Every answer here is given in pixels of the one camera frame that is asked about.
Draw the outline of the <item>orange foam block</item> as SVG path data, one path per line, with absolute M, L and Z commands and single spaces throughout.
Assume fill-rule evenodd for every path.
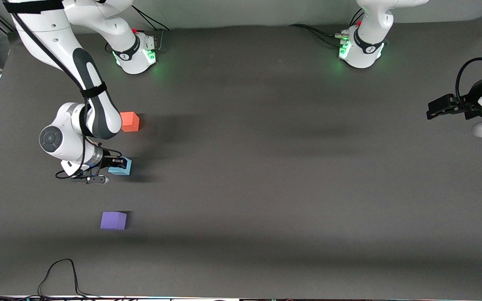
M 123 132 L 137 132 L 140 128 L 140 118 L 134 111 L 120 112 Z

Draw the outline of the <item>purple foam block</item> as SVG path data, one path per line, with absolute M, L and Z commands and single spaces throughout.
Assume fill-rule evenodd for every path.
M 126 230 L 128 214 L 124 212 L 103 212 L 100 221 L 101 230 Z

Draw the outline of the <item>light blue foam block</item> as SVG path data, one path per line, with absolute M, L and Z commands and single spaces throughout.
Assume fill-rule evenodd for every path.
M 132 160 L 126 157 L 113 159 L 108 167 L 108 172 L 117 176 L 129 176 L 131 174 Z

